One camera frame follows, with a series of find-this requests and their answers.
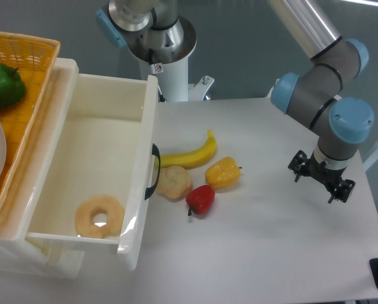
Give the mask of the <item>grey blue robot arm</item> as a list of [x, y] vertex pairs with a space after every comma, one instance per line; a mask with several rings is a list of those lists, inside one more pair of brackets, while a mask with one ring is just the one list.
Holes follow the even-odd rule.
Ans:
[[[369, 61], [365, 45], [344, 39], [315, 1], [271, 1], [270, 6], [313, 66], [304, 75], [287, 73], [272, 88], [271, 102], [318, 136], [310, 156], [298, 152], [289, 164], [297, 177], [323, 184], [332, 200], [346, 202], [355, 186], [342, 174], [366, 140], [374, 121], [363, 100], [338, 98]], [[188, 58], [196, 47], [192, 24], [177, 13], [176, 1], [109, 1], [96, 13], [102, 33], [128, 47], [141, 75], [158, 79], [158, 99], [200, 101], [212, 85], [188, 82]]]

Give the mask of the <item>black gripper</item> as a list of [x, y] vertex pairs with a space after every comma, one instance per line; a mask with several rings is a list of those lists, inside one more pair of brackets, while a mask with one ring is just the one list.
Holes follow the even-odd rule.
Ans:
[[295, 154], [288, 169], [294, 173], [295, 182], [298, 182], [301, 177], [311, 177], [323, 184], [331, 195], [328, 203], [332, 203], [334, 200], [346, 203], [356, 185], [353, 180], [342, 179], [345, 168], [328, 169], [324, 161], [319, 163], [314, 156], [309, 159], [302, 150]]

